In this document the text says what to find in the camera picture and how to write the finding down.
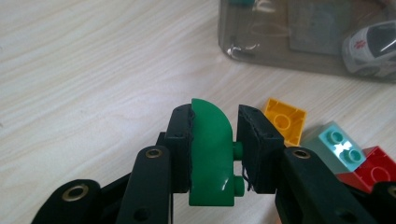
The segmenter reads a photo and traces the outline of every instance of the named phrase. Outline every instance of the red toy block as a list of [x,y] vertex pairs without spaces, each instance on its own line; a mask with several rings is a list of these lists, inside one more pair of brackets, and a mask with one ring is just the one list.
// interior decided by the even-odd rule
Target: red toy block
[[366,161],[353,173],[337,174],[342,182],[370,193],[377,182],[396,181],[396,163],[380,148],[363,150]]

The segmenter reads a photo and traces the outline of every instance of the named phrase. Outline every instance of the teal block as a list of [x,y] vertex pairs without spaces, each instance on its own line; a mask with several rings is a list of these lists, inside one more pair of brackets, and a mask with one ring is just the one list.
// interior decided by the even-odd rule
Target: teal block
[[309,134],[301,146],[315,151],[334,174],[353,172],[366,160],[358,144],[334,121]]

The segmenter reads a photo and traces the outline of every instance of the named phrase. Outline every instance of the red logo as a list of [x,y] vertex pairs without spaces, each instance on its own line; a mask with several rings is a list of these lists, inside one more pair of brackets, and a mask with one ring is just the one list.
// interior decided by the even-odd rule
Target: red logo
[[361,48],[364,48],[364,46],[366,46],[366,41],[359,40],[359,41],[356,41],[354,47],[355,47],[355,49],[361,49]]

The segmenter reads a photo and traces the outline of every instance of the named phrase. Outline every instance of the wooden table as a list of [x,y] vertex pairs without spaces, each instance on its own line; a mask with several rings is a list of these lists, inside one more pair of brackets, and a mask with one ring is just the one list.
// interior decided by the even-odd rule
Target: wooden table
[[[306,130],[334,120],[396,160],[394,84],[233,61],[218,46],[218,15],[207,0],[2,1],[0,222],[30,223],[68,181],[105,186],[131,172],[192,98],[217,105],[236,130],[238,105],[275,97],[307,111]],[[276,219],[273,195],[247,192],[227,208],[175,198],[175,223]]]

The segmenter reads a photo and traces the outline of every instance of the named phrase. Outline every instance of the yellow-orange block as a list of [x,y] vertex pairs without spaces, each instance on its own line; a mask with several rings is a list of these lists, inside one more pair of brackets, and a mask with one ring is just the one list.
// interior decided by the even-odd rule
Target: yellow-orange block
[[300,108],[269,98],[262,113],[285,138],[285,144],[291,147],[300,145],[306,112]]

